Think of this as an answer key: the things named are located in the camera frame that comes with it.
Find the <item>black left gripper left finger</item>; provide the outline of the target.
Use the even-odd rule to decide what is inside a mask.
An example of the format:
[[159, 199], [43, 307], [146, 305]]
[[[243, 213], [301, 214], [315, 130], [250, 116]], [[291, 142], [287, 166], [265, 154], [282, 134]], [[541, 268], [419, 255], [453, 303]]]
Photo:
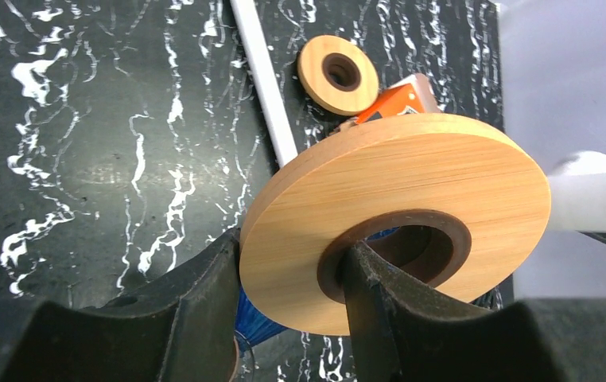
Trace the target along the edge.
[[99, 308], [0, 301], [0, 381], [229, 381], [239, 230]]

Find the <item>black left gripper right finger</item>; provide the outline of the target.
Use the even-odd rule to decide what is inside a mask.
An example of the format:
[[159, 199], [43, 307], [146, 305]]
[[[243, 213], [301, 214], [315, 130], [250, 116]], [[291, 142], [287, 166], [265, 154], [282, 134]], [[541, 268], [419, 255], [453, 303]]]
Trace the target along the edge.
[[442, 294], [364, 242], [340, 277], [359, 381], [567, 381], [526, 303], [488, 310]]

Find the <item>blue glass dripper cone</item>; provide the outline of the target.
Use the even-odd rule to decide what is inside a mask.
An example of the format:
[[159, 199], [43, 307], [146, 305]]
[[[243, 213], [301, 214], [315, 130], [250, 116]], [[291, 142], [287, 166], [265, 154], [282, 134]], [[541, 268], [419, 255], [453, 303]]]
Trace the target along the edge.
[[235, 333], [239, 351], [244, 353], [254, 346], [287, 330], [283, 325], [270, 320], [248, 299], [243, 288], [239, 289], [239, 300], [235, 319]]

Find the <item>wooden ring dripper holder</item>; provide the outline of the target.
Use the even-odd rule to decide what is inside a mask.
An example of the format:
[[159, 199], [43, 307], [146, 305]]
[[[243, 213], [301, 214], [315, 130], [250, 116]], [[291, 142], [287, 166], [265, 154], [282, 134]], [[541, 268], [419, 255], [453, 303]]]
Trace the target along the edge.
[[361, 123], [308, 148], [260, 191], [240, 235], [239, 275], [254, 306], [292, 329], [346, 336], [339, 261], [378, 232], [395, 266], [462, 302], [533, 251], [551, 210], [528, 154], [469, 133], [420, 127], [380, 138]]

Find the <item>orange coffee filter package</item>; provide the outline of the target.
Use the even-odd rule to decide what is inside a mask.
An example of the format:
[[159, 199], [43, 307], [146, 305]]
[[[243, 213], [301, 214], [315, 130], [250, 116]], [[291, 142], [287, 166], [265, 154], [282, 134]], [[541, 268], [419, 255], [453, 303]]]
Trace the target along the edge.
[[440, 112], [428, 76], [415, 73], [385, 89], [368, 109], [341, 123], [329, 134], [396, 115]]

